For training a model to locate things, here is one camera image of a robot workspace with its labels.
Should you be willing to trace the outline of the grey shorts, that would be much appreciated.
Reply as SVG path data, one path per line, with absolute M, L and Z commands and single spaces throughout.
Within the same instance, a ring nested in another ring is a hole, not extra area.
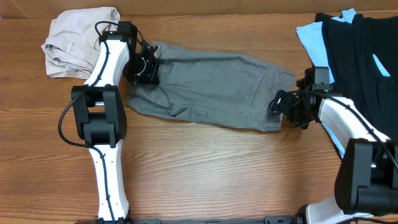
M 135 84 L 126 99 L 140 114 L 230 128 L 278 131 L 282 115 L 268 111 L 295 75 L 273 63 L 229 52 L 189 50 L 156 42 L 158 85 Z

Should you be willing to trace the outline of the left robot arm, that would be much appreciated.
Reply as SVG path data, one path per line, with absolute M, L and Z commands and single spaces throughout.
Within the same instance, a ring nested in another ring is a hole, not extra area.
M 100 55 L 91 77 L 71 90 L 71 103 L 81 147 L 91 154 L 99 193 L 96 223 L 131 223 L 123 184 L 121 153 L 127 117 L 119 92 L 121 77 L 135 84 L 158 85 L 158 49 L 146 42 L 130 21 L 99 34 Z

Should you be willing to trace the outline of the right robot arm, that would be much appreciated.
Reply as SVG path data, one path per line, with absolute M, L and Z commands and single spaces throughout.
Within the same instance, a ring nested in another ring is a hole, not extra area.
M 381 223 L 397 213 L 397 143 L 378 131 L 330 82 L 326 67 L 312 67 L 296 91 L 279 90 L 269 112 L 284 114 L 291 127 L 325 124 L 345 153 L 331 196 L 304 205 L 295 215 L 268 216 L 265 223 Z

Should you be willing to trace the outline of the beige folded shorts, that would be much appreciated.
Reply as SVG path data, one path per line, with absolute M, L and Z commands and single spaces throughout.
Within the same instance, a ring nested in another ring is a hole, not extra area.
M 41 46 L 46 73 L 52 78 L 88 79 L 100 55 L 99 33 L 116 30 L 121 15 L 115 7 L 62 12 L 52 20 Z

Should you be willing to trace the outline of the black and blue garment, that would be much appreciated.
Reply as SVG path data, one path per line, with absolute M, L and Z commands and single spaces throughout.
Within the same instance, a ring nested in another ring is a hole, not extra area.
M 397 140 L 397 18 L 318 13 L 296 33 L 312 63 L 380 132 Z

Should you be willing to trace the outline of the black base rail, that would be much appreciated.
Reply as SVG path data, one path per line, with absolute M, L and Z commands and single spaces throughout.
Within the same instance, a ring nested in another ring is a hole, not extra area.
M 78 224 L 306 224 L 306 218 L 301 213 L 284 216 L 265 216 L 264 218 L 249 219 L 207 219 L 207 220 L 160 220 L 160 219 L 137 219 L 133 220 L 129 215 L 126 219 L 119 218 L 113 221 L 104 221 L 102 218 L 79 222 Z

